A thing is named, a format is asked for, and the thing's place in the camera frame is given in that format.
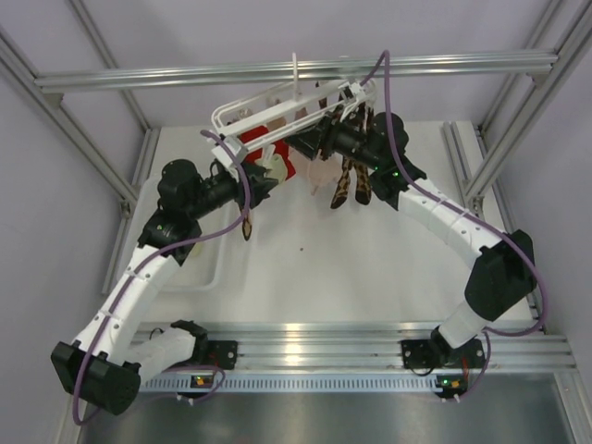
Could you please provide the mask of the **white clip sock hanger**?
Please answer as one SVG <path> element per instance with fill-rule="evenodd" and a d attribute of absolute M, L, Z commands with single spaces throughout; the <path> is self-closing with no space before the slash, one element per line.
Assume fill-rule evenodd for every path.
<path fill-rule="evenodd" d="M 249 153 L 316 124 L 334 110 L 345 119 L 359 105 L 372 105 L 376 100 L 376 83 L 356 74 L 351 60 L 341 59 L 335 68 L 325 63 L 318 75 L 309 77 L 306 70 L 311 66 L 294 55 L 287 65 L 287 78 L 281 83 L 216 108 L 211 115 L 215 137 L 239 139 L 245 131 L 266 126 L 266 135 L 245 144 Z M 339 87 L 354 81 L 367 86 L 368 100 L 346 105 L 339 96 Z"/>

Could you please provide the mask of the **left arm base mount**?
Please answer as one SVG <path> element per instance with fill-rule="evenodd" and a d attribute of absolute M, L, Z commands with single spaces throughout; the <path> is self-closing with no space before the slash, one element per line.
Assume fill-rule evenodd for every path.
<path fill-rule="evenodd" d="M 209 340 L 202 364 L 233 370 L 238 359 L 238 346 L 236 340 Z"/>

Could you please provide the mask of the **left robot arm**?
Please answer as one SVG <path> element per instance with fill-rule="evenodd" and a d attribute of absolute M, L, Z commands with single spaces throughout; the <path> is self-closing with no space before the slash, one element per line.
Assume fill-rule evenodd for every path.
<path fill-rule="evenodd" d="M 73 402 L 81 401 L 113 415 L 128 410 L 140 387 L 167 369 L 198 367 L 209 355 L 205 328 L 179 320 L 140 346 L 132 340 L 155 297 L 207 241 L 199 221 L 228 203 L 240 214 L 268 198 L 278 185 L 268 168 L 249 162 L 233 177 L 215 161 L 203 178 L 186 159 L 168 163 L 157 184 L 157 208 L 144 225 L 120 281 L 101 309 L 70 343 L 60 341 L 51 362 Z"/>

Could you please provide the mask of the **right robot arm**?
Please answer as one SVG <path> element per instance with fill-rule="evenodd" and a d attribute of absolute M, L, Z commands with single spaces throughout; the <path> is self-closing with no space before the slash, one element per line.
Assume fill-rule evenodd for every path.
<path fill-rule="evenodd" d="M 537 286 L 532 239 L 521 230 L 505 233 L 449 199 L 405 154 L 409 135 L 394 113 L 362 124 L 326 115 L 285 139 L 310 159 L 340 154 L 370 169 L 374 195 L 422 224 L 471 269 L 464 300 L 428 340 L 432 366 L 454 366 L 465 345 Z"/>

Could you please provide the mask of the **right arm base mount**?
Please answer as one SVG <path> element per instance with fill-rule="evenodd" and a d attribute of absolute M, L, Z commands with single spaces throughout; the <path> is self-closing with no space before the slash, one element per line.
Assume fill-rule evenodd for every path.
<path fill-rule="evenodd" d="M 427 339 L 401 341 L 403 368 L 418 376 L 427 376 L 436 368 L 436 358 Z"/>

